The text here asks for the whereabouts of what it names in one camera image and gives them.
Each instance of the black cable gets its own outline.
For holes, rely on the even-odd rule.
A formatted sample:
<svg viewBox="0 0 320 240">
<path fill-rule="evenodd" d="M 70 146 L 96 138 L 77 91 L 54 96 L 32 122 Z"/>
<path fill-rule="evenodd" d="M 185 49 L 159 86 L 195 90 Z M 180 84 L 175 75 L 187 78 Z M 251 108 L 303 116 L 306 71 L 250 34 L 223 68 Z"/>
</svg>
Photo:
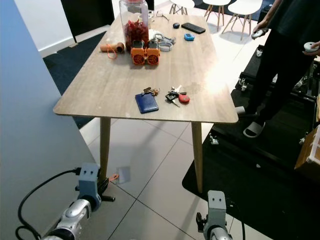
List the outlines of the black cable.
<svg viewBox="0 0 320 240">
<path fill-rule="evenodd" d="M 22 223 L 22 226 L 19 226 L 17 227 L 17 229 L 15 230 L 15 236 L 19 239 L 19 240 L 24 240 L 23 238 L 20 237 L 19 235 L 19 230 L 20 229 L 26 229 L 28 231 L 30 231 L 34 238 L 36 240 L 39 240 L 41 239 L 41 235 L 29 224 L 27 223 L 24 218 L 22 217 L 22 207 L 25 203 L 25 201 L 31 196 L 31 194 L 33 194 L 35 191 L 37 191 L 39 188 L 41 188 L 43 185 L 46 185 L 48 182 L 52 181 L 53 179 L 56 179 L 58 177 L 60 177 L 61 175 L 64 175 L 64 174 L 68 174 L 68 173 L 75 173 L 77 175 L 79 175 L 78 173 L 80 172 L 79 171 L 80 168 L 76 168 L 76 169 L 73 169 L 73 170 L 68 170 L 68 171 L 63 171 L 57 175 L 54 175 L 53 177 L 49 178 L 48 180 L 44 181 L 43 183 L 41 183 L 40 185 L 38 185 L 37 187 L 35 187 L 34 189 L 32 189 L 25 197 L 24 199 L 21 201 L 20 205 L 19 205 L 19 208 L 18 208 L 18 218 L 19 218 L 19 221 Z"/>
<path fill-rule="evenodd" d="M 241 214 L 241 212 L 240 212 L 240 208 L 238 207 L 238 205 L 237 205 L 234 201 L 230 201 L 229 206 L 230 206 L 230 207 L 235 206 L 235 208 L 238 210 L 239 218 L 240 218 L 239 220 L 240 220 L 241 226 L 242 226 L 242 240 L 246 240 L 245 224 L 244 224 L 244 221 L 243 221 L 242 214 Z"/>
</svg>

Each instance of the red candy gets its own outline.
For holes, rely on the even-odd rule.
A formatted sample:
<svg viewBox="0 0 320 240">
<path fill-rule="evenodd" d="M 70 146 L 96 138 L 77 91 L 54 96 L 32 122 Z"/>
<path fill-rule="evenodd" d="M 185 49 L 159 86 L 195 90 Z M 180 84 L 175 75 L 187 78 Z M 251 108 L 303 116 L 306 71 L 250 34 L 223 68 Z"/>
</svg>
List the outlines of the red candy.
<svg viewBox="0 0 320 240">
<path fill-rule="evenodd" d="M 141 41 L 145 43 L 149 41 L 149 29 L 142 21 L 139 20 L 128 23 L 124 26 L 124 36 L 125 36 L 125 47 L 130 52 L 131 45 L 134 40 Z"/>
</svg>

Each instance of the white wall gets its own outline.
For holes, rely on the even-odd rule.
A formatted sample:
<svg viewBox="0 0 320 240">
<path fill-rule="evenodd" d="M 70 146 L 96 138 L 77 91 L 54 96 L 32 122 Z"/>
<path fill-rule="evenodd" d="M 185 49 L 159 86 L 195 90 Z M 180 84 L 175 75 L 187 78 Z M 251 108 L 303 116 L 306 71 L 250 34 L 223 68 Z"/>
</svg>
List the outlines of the white wall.
<svg viewBox="0 0 320 240">
<path fill-rule="evenodd" d="M 114 19 L 116 19 L 120 13 L 119 0 L 112 0 L 112 8 L 113 8 Z"/>
<path fill-rule="evenodd" d="M 14 1 L 43 57 L 75 42 L 60 0 Z"/>
<path fill-rule="evenodd" d="M 14 240 L 23 197 L 49 177 L 94 159 L 73 119 L 53 113 L 61 96 L 14 0 L 0 1 L 0 31 L 0 239 Z M 28 199 L 22 214 L 40 234 L 75 199 L 77 180 L 72 173 L 62 176 Z"/>
<path fill-rule="evenodd" d="M 154 6 L 158 6 L 158 5 L 166 3 L 166 2 L 170 3 L 169 0 L 154 0 Z"/>
</svg>

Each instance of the glass jar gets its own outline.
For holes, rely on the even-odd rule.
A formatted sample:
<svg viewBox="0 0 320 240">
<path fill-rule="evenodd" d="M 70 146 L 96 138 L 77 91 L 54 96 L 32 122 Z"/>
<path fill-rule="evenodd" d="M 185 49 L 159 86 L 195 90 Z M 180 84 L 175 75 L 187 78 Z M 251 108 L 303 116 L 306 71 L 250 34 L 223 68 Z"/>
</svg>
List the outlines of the glass jar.
<svg viewBox="0 0 320 240">
<path fill-rule="evenodd" d="M 149 40 L 148 4 L 145 0 L 120 0 L 120 16 L 125 47 L 130 52 L 134 40 Z"/>
</svg>

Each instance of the person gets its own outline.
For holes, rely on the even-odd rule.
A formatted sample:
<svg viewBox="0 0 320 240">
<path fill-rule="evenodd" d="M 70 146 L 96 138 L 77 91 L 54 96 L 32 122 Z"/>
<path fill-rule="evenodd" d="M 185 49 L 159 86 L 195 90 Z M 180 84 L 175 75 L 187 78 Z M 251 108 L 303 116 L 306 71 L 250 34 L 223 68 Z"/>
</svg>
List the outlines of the person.
<svg viewBox="0 0 320 240">
<path fill-rule="evenodd" d="M 313 59 L 320 56 L 320 49 L 311 53 L 304 51 L 307 42 L 315 42 L 313 48 L 320 46 L 320 0 L 275 0 L 253 32 L 264 28 L 271 32 L 264 45 L 248 105 L 237 107 L 239 116 L 257 116 L 257 109 L 276 74 L 277 81 L 259 116 L 243 131 L 249 138 L 261 134 L 266 121 L 281 109 Z"/>
</svg>

